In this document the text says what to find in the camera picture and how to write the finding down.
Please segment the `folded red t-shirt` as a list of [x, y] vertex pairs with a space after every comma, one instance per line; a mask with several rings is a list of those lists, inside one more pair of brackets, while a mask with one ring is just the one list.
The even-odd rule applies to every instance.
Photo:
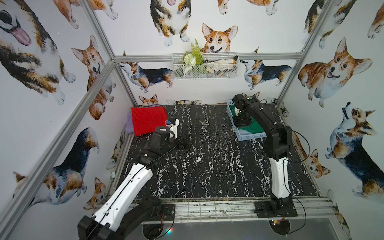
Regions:
[[153, 133], [157, 127], [165, 126], [168, 120], [163, 107], [132, 108], [132, 121], [135, 136]]

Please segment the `folded lilac t-shirt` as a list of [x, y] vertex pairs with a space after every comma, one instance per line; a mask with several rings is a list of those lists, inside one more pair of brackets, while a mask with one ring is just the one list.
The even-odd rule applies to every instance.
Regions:
[[125, 125], [125, 132], [127, 134], [133, 133], [134, 132], [134, 126], [133, 126], [133, 115], [132, 112], [129, 112], [127, 114], [127, 121]]

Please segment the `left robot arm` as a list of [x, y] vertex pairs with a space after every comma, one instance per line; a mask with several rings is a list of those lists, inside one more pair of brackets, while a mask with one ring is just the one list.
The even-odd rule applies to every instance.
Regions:
[[162, 201], [153, 196], [143, 198], [133, 209], [130, 206], [166, 155], [177, 149], [191, 148], [191, 136], [178, 136], [177, 130], [176, 125], [156, 128], [114, 194], [91, 217], [84, 216], [80, 220], [80, 240], [124, 240], [141, 223], [164, 218]]

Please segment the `aluminium frame back bar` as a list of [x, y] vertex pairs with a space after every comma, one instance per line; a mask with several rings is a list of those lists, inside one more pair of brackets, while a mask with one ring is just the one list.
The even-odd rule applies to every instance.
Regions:
[[[181, 58], [184, 53], [168, 54], [168, 55], [127, 55], [115, 56], [116, 63], [123, 62], [171, 62]], [[303, 58], [301, 53], [218, 53], [203, 54], [207, 59], [225, 59], [238, 56], [240, 60], [300, 60]]]

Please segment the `aluminium frame bar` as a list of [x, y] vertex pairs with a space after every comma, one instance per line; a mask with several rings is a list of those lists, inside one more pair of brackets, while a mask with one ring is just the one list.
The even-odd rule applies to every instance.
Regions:
[[[184, 53], [168, 54], [168, 55], [127, 55], [115, 56], [116, 63], [123, 62], [171, 62], [181, 58]], [[301, 53], [218, 53], [203, 54], [207, 59], [225, 59], [238, 56], [240, 60], [300, 60], [303, 58]]]
[[27, 211], [32, 198], [39, 190], [43, 180], [53, 167], [53, 164], [57, 161], [113, 69], [114, 61], [109, 60], [102, 69], [96, 83], [91, 86], [90, 90], [81, 99], [80, 103], [29, 174], [27, 181], [22, 185], [21, 189], [1, 214], [1, 239], [7, 239], [9, 235], [12, 234], [21, 217]]

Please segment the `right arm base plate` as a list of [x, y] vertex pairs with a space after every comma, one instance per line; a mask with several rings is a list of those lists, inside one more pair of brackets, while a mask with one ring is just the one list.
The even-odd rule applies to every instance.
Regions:
[[254, 213], [258, 218], [283, 218], [283, 217], [297, 217], [298, 213], [296, 211], [293, 203], [289, 203], [287, 206], [281, 208], [277, 204], [271, 203], [271, 201], [254, 202], [255, 210]]

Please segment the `aluminium front rail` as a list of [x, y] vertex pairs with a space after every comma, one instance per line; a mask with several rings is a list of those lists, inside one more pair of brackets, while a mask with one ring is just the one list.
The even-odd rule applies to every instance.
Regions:
[[[176, 205], [175, 223], [236, 222], [265, 220], [254, 213], [254, 202], [270, 201], [268, 198], [227, 198], [227, 199], [162, 199], [162, 204]], [[130, 209], [139, 204], [134, 201]], [[293, 200], [298, 213], [293, 219], [327, 218], [337, 213], [337, 208], [329, 198], [298, 198]]]

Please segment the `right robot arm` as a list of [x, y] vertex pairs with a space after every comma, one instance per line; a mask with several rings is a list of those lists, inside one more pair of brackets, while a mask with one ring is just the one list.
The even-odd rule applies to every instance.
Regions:
[[270, 160], [273, 185], [271, 189], [270, 209], [280, 214], [293, 203], [288, 187], [288, 160], [292, 146], [292, 129], [286, 129], [266, 112], [265, 106], [256, 97], [237, 94], [233, 103], [239, 113], [233, 116], [236, 127], [249, 125], [252, 119], [263, 128], [267, 138], [264, 152]]

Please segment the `green t-shirt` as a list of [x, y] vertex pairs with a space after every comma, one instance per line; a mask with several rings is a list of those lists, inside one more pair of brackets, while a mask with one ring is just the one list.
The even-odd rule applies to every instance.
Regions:
[[[235, 106], [234, 105], [229, 105], [231, 113], [233, 116], [237, 116], [236, 111], [235, 111]], [[259, 133], [264, 133], [265, 131], [263, 128], [256, 122], [254, 118], [251, 118], [252, 122], [248, 126], [242, 126], [242, 127], [236, 127], [239, 129], [239, 131], [246, 131], [249, 134], [259, 134]]]

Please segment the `aluminium frame left bar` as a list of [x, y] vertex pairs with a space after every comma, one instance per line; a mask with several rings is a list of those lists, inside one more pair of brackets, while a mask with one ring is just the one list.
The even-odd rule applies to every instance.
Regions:
[[113, 69], [114, 61], [109, 60], [102, 69], [96, 83], [91, 86], [90, 90], [81, 99], [80, 103], [29, 174], [27, 181], [22, 185], [21, 189], [1, 214], [1, 239], [7, 239], [9, 235], [12, 234], [21, 217], [27, 211], [32, 198], [39, 190], [43, 180], [53, 167], [53, 164], [57, 161]]

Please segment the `green fern plant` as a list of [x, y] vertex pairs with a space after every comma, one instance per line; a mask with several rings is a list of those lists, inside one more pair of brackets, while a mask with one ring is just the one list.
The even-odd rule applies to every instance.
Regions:
[[183, 56], [183, 71], [187, 74], [197, 65], [202, 65], [204, 63], [203, 52], [198, 44], [198, 41], [195, 40], [195, 43], [191, 43], [191, 51], [187, 52]]

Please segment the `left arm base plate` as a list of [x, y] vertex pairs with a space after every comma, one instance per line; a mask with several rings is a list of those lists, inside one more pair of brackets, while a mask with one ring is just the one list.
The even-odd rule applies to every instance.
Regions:
[[154, 207], [148, 217], [145, 217], [144, 222], [161, 222], [173, 221], [175, 219], [176, 205], [162, 204]]

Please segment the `light blue plastic basket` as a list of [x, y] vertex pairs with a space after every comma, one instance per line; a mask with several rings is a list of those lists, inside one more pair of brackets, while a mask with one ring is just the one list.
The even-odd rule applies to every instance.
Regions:
[[234, 128], [235, 134], [236, 134], [236, 136], [237, 136], [239, 141], [261, 139], [261, 138], [266, 138], [267, 137], [266, 133], [255, 133], [255, 134], [252, 134], [252, 133], [247, 132], [245, 130], [239, 130], [235, 126], [235, 124], [234, 124], [233, 114], [232, 114], [232, 111], [231, 111], [231, 106], [234, 106], [233, 101], [232, 100], [227, 100], [227, 114], [229, 116], [229, 119], [230, 119], [230, 121], [232, 123], [232, 126]]

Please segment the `cream cloth items in basket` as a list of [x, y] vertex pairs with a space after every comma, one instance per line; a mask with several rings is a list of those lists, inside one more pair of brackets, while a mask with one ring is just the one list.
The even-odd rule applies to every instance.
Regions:
[[234, 56], [232, 59], [221, 59], [212, 62], [206, 60], [204, 66], [207, 72], [215, 76], [228, 75], [229, 72], [235, 72], [237, 70], [238, 59], [238, 56]]

